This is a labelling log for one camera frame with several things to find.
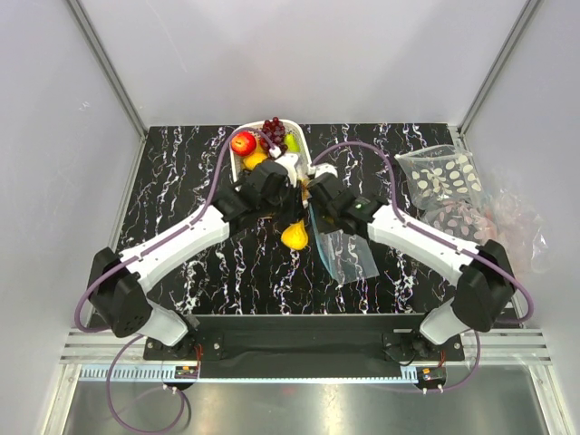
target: toy fruit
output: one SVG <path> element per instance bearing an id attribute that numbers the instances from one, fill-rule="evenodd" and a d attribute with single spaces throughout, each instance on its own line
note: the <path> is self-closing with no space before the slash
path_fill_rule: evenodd
<path id="1" fill-rule="evenodd" d="M 306 233 L 303 219 L 284 230 L 282 233 L 282 243 L 290 249 L 299 251 L 308 245 L 308 233 Z"/>
<path id="2" fill-rule="evenodd" d="M 256 138 L 249 131 L 242 131 L 234 136 L 230 146 L 238 156 L 249 156 L 256 149 Z"/>
<path id="3" fill-rule="evenodd" d="M 254 170 L 254 168 L 268 158 L 267 154 L 261 149 L 256 149 L 252 154 L 242 159 L 242 163 L 246 169 Z"/>
<path id="4" fill-rule="evenodd" d="M 294 137 L 294 134 L 288 133 L 284 136 L 284 143 L 286 147 L 288 147 L 288 151 L 290 152 L 300 152 L 300 147 L 298 147 L 298 143 Z"/>
<path id="5" fill-rule="evenodd" d="M 281 122 L 276 116 L 272 120 L 265 120 L 262 126 L 262 131 L 264 134 L 282 151 L 282 154 L 286 152 L 288 147 L 284 144 L 284 136 L 286 135 L 286 127 L 284 123 Z M 270 146 L 263 138 L 260 138 L 260 146 L 268 151 Z"/>

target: fruit basket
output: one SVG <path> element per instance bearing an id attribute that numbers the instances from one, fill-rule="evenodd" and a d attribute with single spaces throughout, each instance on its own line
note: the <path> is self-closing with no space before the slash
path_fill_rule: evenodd
<path id="1" fill-rule="evenodd" d="M 308 146 L 306 145 L 306 138 L 305 134 L 303 133 L 302 129 L 298 124 L 289 120 L 280 120 L 280 122 L 285 127 L 285 134 L 291 134 L 294 136 L 295 144 L 299 149 L 298 153 L 300 154 L 301 159 L 299 160 L 299 168 L 298 174 L 299 178 L 305 178 L 305 175 L 308 173 L 309 167 L 312 165 L 312 161 L 310 159 L 310 152 L 308 150 Z M 257 122 L 250 122 L 248 124 L 242 125 L 241 127 L 251 127 L 253 129 L 262 130 L 264 127 L 264 121 L 257 121 Z M 251 133 L 258 143 L 257 147 L 260 147 L 260 140 L 261 136 L 252 132 Z M 236 182 L 239 178 L 240 172 L 244 169 L 243 158 L 238 156 L 230 147 L 229 149 L 229 157 L 232 163 L 232 179 Z"/>

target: red apple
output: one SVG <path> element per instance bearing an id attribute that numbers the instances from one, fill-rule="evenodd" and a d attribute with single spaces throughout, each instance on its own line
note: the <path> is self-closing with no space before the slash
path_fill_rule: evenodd
<path id="1" fill-rule="evenodd" d="M 249 156 L 256 149 L 256 138 L 249 131 L 242 131 L 234 136 L 230 146 L 238 156 Z"/>

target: metal floor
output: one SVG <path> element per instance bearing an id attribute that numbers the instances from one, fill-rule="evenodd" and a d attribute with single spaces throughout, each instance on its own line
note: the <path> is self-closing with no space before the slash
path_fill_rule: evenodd
<path id="1" fill-rule="evenodd" d="M 449 368 L 449 384 L 467 373 Z M 131 405 L 152 383 L 112 385 L 118 410 Z M 547 434 L 526 368 L 482 367 L 459 391 L 406 394 L 381 385 L 198 384 L 186 393 L 191 420 L 184 416 L 171 433 L 334 435 L 334 434 Z M 179 399 L 159 391 L 122 418 L 142 430 L 159 430 L 179 410 Z M 130 433 L 107 409 L 103 382 L 79 382 L 64 431 L 67 435 Z"/>

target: plastic wrap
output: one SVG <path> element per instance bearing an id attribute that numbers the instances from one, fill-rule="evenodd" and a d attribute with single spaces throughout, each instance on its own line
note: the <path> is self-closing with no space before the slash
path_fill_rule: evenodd
<path id="1" fill-rule="evenodd" d="M 493 174 L 487 187 L 489 208 L 498 227 L 497 241 L 506 249 L 517 276 L 543 273 L 550 267 L 546 222 L 503 173 Z"/>
<path id="2" fill-rule="evenodd" d="M 420 220 L 451 236 L 480 244 L 498 238 L 492 216 L 485 216 L 464 201 L 444 201 L 443 207 L 426 212 Z"/>

